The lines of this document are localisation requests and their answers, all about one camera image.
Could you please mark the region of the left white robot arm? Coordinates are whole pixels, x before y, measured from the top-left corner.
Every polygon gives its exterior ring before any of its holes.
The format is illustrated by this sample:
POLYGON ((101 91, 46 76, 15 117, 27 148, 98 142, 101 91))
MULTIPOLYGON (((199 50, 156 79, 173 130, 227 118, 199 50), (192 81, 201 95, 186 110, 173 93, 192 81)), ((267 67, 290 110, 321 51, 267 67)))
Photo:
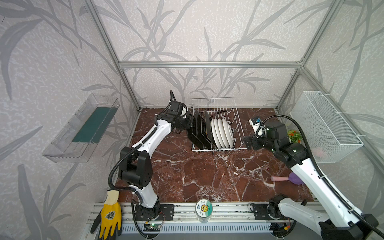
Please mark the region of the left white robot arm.
POLYGON ((142 207, 156 209, 159 202, 159 197, 151 184, 153 175, 151 157, 156 148, 172 130, 191 129, 192 121, 191 112, 184 103, 170 101, 165 110, 155 115, 154 125, 148 133, 132 147, 122 150, 118 175, 128 184, 122 190, 135 194, 142 207))

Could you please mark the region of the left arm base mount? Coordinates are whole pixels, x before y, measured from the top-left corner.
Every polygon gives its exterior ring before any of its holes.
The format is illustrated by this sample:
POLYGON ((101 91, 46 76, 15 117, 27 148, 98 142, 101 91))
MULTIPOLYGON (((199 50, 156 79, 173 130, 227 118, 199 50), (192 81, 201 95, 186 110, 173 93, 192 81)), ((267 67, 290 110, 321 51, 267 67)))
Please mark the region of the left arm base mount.
POLYGON ((134 208, 134 216, 137 221, 172 221, 174 213, 175 205, 173 204, 159 204, 151 209, 136 205, 134 208))

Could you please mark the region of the floral square plate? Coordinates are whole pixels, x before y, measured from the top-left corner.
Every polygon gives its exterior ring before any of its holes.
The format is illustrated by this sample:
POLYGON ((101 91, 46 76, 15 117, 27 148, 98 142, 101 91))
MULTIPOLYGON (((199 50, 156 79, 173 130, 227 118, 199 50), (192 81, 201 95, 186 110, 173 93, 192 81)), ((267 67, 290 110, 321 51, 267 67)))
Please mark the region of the floral square plate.
POLYGON ((187 137, 196 148, 198 148, 199 150, 203 150, 205 145, 203 137, 198 129, 198 116, 199 112, 197 110, 194 110, 194 113, 192 114, 192 128, 187 130, 187 137))

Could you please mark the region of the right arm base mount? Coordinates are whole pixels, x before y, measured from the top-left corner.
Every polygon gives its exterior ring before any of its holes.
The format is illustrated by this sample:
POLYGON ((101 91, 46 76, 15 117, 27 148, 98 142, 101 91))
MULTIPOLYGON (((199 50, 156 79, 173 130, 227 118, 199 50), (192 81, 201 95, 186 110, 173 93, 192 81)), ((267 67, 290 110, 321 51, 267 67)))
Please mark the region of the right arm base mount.
POLYGON ((250 204, 250 210, 254 214, 255 220, 285 220, 285 216, 276 204, 250 204))

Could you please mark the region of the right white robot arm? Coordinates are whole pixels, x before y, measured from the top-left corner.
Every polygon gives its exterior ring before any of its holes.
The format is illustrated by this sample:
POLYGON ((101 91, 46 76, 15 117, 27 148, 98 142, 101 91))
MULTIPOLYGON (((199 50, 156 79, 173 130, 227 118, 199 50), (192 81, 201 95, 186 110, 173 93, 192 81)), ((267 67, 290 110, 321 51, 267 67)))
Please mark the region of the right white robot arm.
POLYGON ((283 123, 267 124, 258 118, 250 121, 254 134, 244 138, 247 148, 266 149, 284 163, 315 195, 326 211, 324 214, 297 204, 284 195, 270 199, 274 218, 284 216, 311 229, 324 240, 365 240, 378 230, 378 221, 354 206, 323 174, 309 148, 292 143, 283 123))

